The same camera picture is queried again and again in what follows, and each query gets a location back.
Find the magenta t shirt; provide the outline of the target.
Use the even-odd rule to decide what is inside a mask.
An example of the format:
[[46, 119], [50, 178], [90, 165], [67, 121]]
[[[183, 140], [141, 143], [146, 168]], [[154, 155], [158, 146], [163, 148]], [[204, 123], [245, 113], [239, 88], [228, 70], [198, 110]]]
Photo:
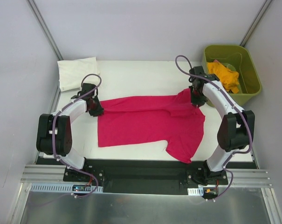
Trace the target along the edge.
[[167, 141], [166, 151], [191, 163], [204, 135], [205, 116], [191, 104], [190, 89], [170, 96], [133, 96], [102, 102], [99, 147]]

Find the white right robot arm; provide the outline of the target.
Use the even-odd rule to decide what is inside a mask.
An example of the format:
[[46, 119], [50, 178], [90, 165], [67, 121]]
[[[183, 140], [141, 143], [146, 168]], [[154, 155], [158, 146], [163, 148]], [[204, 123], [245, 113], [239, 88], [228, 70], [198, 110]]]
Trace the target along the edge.
[[192, 175], [195, 183], [206, 186], [223, 176], [233, 155], [242, 154], [245, 147], [252, 146], [255, 115], [229, 96], [215, 74], [206, 74], [202, 66], [193, 67], [189, 72], [192, 105], [199, 108], [211, 101], [222, 119], [217, 133], [218, 146]]

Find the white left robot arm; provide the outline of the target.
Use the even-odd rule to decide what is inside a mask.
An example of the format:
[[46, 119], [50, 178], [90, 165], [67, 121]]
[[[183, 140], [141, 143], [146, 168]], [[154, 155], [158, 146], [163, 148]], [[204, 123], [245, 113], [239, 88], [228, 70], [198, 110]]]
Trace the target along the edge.
[[97, 89], [95, 84], [83, 83], [68, 104], [54, 113], [40, 115], [38, 122], [37, 150], [74, 170], [75, 178], [81, 182], [89, 179], [90, 170], [85, 157], [73, 147], [71, 124], [84, 113], [92, 117], [103, 115]]

